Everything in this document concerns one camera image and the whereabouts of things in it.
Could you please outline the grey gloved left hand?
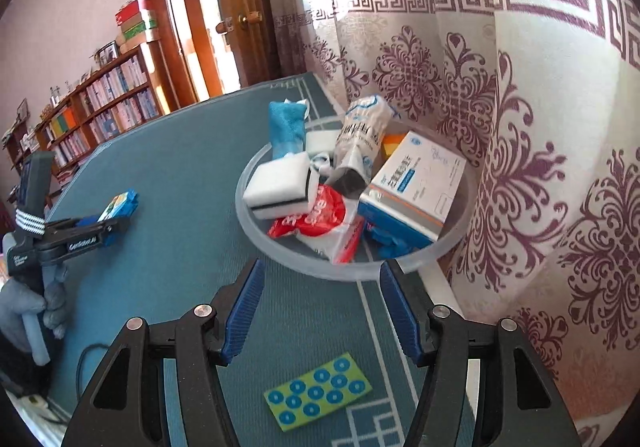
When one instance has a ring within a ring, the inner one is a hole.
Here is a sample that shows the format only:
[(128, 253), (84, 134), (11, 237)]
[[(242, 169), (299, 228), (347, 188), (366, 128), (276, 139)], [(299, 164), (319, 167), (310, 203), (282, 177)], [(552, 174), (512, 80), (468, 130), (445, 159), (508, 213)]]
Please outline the grey gloved left hand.
[(66, 290), (68, 269), (64, 264), (47, 268), (54, 274), (50, 285), (39, 295), (23, 282), (9, 278), (1, 288), (1, 333), (20, 352), (31, 353), (23, 316), (43, 317), (43, 326), (62, 340), (67, 328)]

